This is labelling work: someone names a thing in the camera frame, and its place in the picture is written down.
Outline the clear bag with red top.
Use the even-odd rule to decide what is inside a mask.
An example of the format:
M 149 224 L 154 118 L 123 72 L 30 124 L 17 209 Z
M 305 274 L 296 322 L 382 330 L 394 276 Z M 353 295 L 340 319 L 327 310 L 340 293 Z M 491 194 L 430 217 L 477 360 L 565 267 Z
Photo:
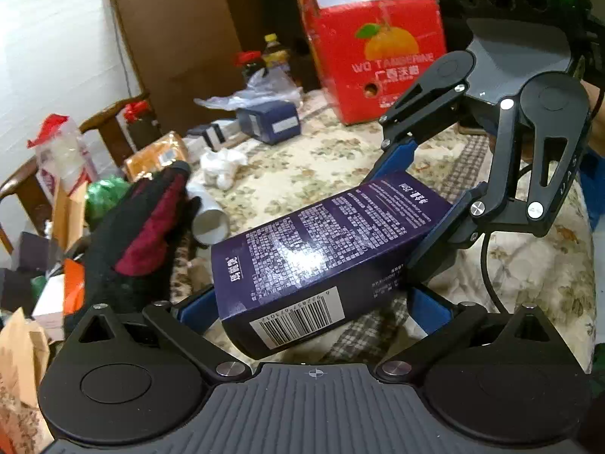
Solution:
M 81 183 L 98 180 L 83 135 L 69 116 L 47 116 L 38 135 L 27 141 L 27 148 L 35 151 L 40 176 L 52 195 L 59 183 L 71 195 Z

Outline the black white striped box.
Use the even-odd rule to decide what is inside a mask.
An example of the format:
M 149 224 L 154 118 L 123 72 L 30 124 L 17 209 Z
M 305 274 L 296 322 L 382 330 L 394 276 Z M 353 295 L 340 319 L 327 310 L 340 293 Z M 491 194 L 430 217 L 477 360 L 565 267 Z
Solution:
M 202 124 L 195 126 L 187 131 L 187 137 L 194 140 L 201 140 L 202 146 L 217 152 L 226 142 L 226 136 L 217 123 Z

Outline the green plastic bag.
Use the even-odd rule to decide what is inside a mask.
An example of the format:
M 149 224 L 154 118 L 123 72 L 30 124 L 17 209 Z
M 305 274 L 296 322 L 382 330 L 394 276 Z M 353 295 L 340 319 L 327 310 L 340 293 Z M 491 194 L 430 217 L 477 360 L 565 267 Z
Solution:
M 93 232 L 104 216 L 125 196 L 130 183 L 112 175 L 88 185 L 86 190 L 85 220 Z

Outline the black and maroon glove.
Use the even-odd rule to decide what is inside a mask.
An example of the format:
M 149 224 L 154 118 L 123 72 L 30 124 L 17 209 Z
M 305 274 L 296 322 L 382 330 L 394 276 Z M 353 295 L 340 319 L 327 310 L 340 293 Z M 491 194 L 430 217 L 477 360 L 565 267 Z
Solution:
M 94 305 L 133 314 L 170 298 L 176 249 L 201 206 L 188 195 L 190 175 L 187 162 L 175 161 L 130 185 L 104 216 L 83 256 L 83 305 L 62 319 L 67 335 Z

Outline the orange packaged bread bag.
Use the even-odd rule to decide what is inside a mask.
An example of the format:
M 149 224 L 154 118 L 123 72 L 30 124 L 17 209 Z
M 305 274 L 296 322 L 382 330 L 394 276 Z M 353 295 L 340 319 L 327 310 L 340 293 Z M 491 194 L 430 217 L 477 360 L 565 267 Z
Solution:
M 137 182 L 142 177 L 150 177 L 175 161 L 189 161 L 189 152 L 183 139 L 174 131 L 163 135 L 136 152 L 124 162 L 127 179 Z

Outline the navy blue small box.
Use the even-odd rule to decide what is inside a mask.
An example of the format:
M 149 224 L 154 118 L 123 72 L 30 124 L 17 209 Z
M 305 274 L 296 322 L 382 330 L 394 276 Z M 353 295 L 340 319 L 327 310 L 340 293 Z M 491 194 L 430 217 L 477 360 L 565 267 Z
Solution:
M 267 101 L 236 111 L 241 131 L 274 146 L 301 134 L 297 109 L 290 101 Z

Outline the dark jar red lid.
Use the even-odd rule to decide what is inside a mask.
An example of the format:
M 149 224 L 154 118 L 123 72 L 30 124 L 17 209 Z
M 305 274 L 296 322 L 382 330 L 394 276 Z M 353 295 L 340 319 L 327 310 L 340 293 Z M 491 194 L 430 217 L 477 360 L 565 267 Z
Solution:
M 262 52 L 258 50 L 238 52 L 235 64 L 240 69 L 246 83 L 258 71 L 265 72 L 265 60 L 262 58 Z

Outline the white paper roll tube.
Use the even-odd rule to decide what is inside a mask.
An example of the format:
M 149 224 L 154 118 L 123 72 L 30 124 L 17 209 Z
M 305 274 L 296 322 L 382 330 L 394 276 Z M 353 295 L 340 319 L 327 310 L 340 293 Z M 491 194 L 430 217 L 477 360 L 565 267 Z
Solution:
M 198 198 L 200 201 L 192 222 L 192 234 L 197 242 L 211 246 L 226 240 L 230 235 L 228 214 L 198 179 L 192 178 L 188 181 L 187 191 L 191 198 Z

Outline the yellow cap oil bottle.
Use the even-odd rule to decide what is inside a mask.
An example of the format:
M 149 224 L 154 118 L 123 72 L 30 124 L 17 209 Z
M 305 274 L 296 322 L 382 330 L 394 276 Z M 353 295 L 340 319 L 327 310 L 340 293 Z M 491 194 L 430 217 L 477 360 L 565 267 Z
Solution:
M 286 74 L 290 73 L 289 50 L 281 44 L 276 34 L 265 35 L 262 58 L 268 69 L 281 69 Z

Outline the red tangerine carton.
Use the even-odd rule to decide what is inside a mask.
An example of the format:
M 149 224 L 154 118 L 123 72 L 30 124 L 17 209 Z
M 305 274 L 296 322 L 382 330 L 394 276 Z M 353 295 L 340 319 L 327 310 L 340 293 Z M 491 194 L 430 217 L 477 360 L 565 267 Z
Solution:
M 297 0 L 317 73 L 344 124 L 379 118 L 446 51 L 436 0 Z

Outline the crumpled white tissue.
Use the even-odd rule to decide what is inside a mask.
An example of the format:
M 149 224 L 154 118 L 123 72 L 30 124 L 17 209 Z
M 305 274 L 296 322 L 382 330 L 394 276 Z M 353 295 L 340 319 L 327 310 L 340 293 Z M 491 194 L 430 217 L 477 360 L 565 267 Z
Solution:
M 248 165 L 247 155 L 235 149 L 212 151 L 206 148 L 200 157 L 204 185 L 227 191 L 235 183 L 240 167 Z

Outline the clear plastic bag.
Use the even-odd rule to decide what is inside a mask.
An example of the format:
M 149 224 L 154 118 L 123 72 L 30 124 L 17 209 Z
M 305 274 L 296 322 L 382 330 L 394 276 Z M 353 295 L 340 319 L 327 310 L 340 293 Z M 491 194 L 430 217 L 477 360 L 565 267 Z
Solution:
M 195 98 L 194 104 L 210 110 L 237 111 L 269 101 L 288 101 L 298 108 L 303 103 L 303 91 L 283 70 L 262 69 L 252 75 L 244 89 L 207 100 Z

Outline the brown wooden cabinet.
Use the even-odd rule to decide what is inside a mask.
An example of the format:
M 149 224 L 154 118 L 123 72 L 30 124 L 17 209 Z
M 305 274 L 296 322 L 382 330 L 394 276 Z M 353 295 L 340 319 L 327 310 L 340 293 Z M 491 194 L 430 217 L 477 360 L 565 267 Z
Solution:
M 198 98 L 243 87 L 235 56 L 262 48 L 261 0 L 111 0 L 141 89 L 164 130 L 219 118 Z

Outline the dark purple printed box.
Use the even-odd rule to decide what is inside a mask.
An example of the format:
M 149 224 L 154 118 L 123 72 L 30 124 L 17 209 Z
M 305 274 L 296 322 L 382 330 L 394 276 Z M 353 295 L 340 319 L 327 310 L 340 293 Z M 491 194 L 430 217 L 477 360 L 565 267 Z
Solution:
M 404 171 L 364 182 L 211 249 L 219 319 L 262 359 L 367 314 L 450 203 Z

